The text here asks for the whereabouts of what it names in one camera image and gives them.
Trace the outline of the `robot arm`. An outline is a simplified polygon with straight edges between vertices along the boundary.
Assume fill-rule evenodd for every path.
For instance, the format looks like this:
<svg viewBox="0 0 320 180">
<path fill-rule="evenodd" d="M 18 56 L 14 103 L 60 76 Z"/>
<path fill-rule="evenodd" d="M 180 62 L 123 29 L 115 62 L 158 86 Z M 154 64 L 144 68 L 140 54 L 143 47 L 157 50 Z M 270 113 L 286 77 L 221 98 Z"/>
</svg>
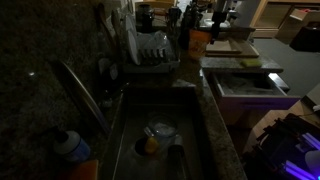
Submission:
<svg viewBox="0 0 320 180">
<path fill-rule="evenodd" d="M 226 20 L 228 14 L 228 8 L 230 7 L 232 0 L 216 0 L 214 4 L 214 12 L 212 15 L 212 26 L 211 26 L 211 41 L 213 44 L 217 39 L 220 32 L 220 24 Z"/>
</svg>

